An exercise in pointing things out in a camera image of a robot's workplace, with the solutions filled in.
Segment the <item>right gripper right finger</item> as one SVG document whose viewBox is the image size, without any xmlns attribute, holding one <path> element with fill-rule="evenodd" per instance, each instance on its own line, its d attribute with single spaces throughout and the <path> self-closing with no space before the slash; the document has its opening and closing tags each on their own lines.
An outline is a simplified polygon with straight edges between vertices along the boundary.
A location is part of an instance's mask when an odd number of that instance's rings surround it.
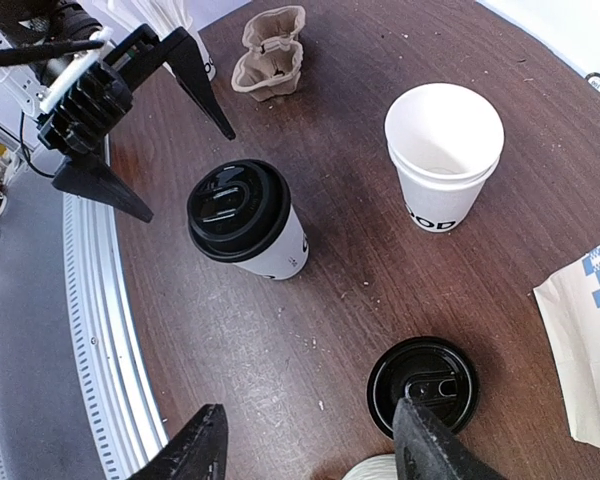
<svg viewBox="0 0 600 480">
<path fill-rule="evenodd" d="M 398 401 L 393 440 L 399 479 L 504 479 L 471 453 L 427 407 Z"/>
</svg>

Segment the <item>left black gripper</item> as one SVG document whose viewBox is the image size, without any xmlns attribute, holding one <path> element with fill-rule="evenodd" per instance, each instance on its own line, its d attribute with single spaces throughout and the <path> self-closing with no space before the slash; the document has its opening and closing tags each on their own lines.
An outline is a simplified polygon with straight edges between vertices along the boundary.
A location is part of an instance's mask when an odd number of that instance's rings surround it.
<svg viewBox="0 0 600 480">
<path fill-rule="evenodd" d="M 40 103 L 38 139 L 65 156 L 52 185 L 59 191 L 109 205 L 149 223 L 149 206 L 92 151 L 132 108 L 132 93 L 167 63 L 194 103 L 228 140 L 236 133 L 216 100 L 196 40 L 183 27 L 161 39 L 143 24 L 103 58 L 96 58 Z"/>
</svg>

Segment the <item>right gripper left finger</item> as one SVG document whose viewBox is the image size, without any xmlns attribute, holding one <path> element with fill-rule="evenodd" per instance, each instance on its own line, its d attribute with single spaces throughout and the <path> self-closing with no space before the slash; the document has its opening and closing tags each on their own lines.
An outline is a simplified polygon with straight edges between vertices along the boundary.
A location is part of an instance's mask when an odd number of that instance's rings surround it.
<svg viewBox="0 0 600 480">
<path fill-rule="evenodd" d="M 205 404 L 143 468 L 141 479 L 214 479 L 226 475 L 229 425 L 222 404 Z"/>
</svg>

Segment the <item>black cup lid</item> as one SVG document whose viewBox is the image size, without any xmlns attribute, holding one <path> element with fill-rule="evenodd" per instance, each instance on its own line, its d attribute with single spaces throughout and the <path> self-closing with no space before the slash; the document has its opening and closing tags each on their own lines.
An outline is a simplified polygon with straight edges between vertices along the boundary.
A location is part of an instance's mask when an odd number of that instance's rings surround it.
<svg viewBox="0 0 600 480">
<path fill-rule="evenodd" d="M 215 168 L 193 188 L 186 202 L 187 228 L 205 256 L 237 264 L 274 244 L 291 206 L 289 185 L 273 165 L 235 160 Z"/>
</svg>

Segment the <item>blue checkered paper bag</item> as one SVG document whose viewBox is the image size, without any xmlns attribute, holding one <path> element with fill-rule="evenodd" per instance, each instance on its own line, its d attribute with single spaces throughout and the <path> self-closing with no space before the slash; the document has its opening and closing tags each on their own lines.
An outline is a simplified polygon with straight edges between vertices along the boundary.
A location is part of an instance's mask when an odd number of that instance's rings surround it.
<svg viewBox="0 0 600 480">
<path fill-rule="evenodd" d="M 600 245 L 534 288 L 572 438 L 600 448 Z"/>
</svg>

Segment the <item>white paper cups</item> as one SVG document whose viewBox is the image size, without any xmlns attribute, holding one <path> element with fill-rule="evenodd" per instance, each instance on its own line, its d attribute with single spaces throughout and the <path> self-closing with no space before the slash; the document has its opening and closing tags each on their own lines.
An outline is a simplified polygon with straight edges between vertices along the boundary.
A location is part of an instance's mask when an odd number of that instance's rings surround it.
<svg viewBox="0 0 600 480">
<path fill-rule="evenodd" d="M 451 83 L 400 95 L 386 113 L 384 134 L 407 212 L 431 233 L 449 232 L 466 218 L 505 143 L 492 103 Z"/>
</svg>

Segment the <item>white paper cup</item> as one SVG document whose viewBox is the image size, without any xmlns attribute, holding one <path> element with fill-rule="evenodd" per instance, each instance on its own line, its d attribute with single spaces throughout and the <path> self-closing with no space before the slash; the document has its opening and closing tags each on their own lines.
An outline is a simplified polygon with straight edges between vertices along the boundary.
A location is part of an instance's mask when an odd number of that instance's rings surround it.
<svg viewBox="0 0 600 480">
<path fill-rule="evenodd" d="M 294 207 L 291 207 L 278 238 L 259 255 L 235 263 L 235 266 L 264 278 L 287 280 L 302 270 L 308 258 L 309 243 Z"/>
</svg>

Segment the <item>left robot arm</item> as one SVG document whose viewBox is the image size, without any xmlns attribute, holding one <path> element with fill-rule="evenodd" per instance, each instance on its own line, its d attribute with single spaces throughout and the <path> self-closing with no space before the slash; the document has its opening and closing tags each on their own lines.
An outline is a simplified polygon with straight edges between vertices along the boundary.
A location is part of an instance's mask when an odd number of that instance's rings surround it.
<svg viewBox="0 0 600 480">
<path fill-rule="evenodd" d="M 35 119 L 40 142 L 64 156 L 49 177 L 59 191 L 151 221 L 151 209 L 98 150 L 131 110 L 134 91 L 163 65 L 227 139 L 236 136 L 199 45 L 181 26 L 160 37 L 141 24 L 110 48 L 110 29 L 77 1 L 0 1 L 0 33 L 0 69 L 26 66 L 38 83 L 21 111 Z"/>
</svg>

